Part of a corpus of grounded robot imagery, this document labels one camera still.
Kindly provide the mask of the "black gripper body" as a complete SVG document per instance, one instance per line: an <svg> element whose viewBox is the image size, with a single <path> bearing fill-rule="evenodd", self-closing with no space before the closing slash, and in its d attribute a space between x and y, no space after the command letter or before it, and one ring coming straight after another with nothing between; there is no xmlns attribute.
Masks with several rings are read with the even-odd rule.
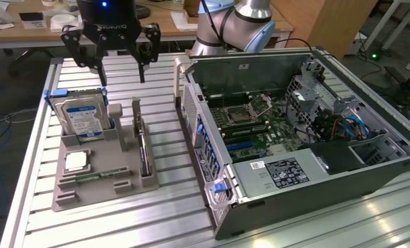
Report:
<svg viewBox="0 0 410 248"><path fill-rule="evenodd" d="M134 45L141 33L135 2L123 0L77 1L82 35L106 50L123 50Z"/></svg>

